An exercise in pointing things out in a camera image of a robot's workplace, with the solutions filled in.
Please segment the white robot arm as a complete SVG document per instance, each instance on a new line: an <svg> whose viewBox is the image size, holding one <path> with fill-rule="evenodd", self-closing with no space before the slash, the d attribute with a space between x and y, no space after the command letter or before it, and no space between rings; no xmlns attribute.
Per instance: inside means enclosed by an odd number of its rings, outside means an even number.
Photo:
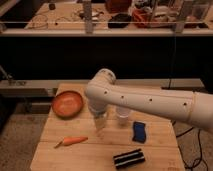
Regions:
<svg viewBox="0 0 213 171"><path fill-rule="evenodd" d="M85 87L95 115L108 104L184 122L213 133L213 95L181 90L147 89L115 85L115 74L101 69Z"/></svg>

